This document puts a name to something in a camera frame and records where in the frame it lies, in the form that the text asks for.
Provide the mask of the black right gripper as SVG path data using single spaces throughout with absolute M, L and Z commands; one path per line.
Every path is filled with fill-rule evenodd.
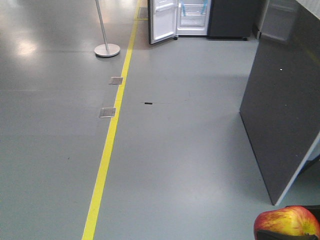
M 300 211 L 299 216 L 296 218 L 300 222 L 305 222 L 311 219 L 311 215 L 318 222 L 320 221 L 320 205 L 287 205 L 287 208 L 300 208 L 304 209 Z M 282 233 L 272 232 L 269 230 L 258 230 L 256 233 L 257 240 L 318 240 L 319 238 L 316 235 L 286 235 Z

